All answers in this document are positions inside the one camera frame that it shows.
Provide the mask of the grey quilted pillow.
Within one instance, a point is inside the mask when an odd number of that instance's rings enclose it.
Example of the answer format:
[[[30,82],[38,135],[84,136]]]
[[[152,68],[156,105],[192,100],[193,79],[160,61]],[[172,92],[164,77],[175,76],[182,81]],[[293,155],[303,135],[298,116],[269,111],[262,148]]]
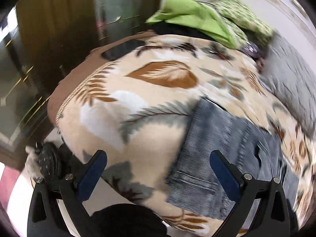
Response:
[[[263,86],[286,106],[303,133],[315,139],[315,74],[278,32],[267,47],[260,73]]]

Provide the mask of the purple patterned cloth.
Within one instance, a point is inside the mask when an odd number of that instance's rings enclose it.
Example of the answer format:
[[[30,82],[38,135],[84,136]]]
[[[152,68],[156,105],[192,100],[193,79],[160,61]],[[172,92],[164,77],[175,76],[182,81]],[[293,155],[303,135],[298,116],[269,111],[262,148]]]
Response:
[[[251,57],[258,67],[263,67],[265,65],[266,50],[261,49],[254,42],[247,41],[239,51]]]

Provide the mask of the wooden door with glass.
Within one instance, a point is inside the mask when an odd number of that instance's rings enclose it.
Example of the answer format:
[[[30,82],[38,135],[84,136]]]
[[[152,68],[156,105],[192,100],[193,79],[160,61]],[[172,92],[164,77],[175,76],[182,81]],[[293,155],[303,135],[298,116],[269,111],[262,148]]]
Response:
[[[44,137],[47,101],[91,50],[140,32],[160,0],[1,0],[1,162]]]

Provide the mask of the leaf-patterned beige bed blanket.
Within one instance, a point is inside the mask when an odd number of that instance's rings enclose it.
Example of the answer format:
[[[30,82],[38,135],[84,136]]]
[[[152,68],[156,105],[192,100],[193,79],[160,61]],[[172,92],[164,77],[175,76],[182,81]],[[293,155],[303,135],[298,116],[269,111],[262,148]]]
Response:
[[[201,98],[263,128],[299,178],[290,216],[306,226],[315,207],[315,140],[260,81],[254,60],[205,39],[144,32],[146,44],[108,61],[93,50],[62,80],[48,115],[70,150],[86,162],[104,150],[103,179],[130,202],[156,212],[168,225],[211,236],[224,220],[198,216],[168,203],[166,178]]]

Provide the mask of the black smartphone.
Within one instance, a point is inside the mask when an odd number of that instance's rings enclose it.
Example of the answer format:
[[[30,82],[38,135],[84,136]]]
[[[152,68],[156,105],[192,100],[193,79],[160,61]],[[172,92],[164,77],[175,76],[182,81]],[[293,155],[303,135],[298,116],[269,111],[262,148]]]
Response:
[[[128,40],[104,51],[101,57],[109,61],[115,61],[145,44],[146,43],[141,40]]]

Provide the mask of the grey washed denim pants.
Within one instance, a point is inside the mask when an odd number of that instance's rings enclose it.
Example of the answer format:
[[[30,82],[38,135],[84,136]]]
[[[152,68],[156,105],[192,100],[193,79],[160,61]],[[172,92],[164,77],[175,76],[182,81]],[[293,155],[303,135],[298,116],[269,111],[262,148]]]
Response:
[[[196,104],[166,178],[168,203],[198,216],[219,220],[228,216],[234,202],[228,199],[210,166],[214,150],[219,150],[240,172],[250,173],[257,180],[279,178],[285,198],[294,205],[299,178],[285,160],[280,138],[206,98]]]

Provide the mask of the green patterned quilt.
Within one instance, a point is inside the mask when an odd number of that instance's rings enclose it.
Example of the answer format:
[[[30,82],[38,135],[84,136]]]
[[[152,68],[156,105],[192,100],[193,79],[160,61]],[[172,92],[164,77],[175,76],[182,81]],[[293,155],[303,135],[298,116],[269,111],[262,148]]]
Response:
[[[240,0],[166,0],[163,8],[146,20],[149,25],[160,22],[194,28],[230,49],[246,45],[244,30],[252,32],[263,45],[274,32]]]

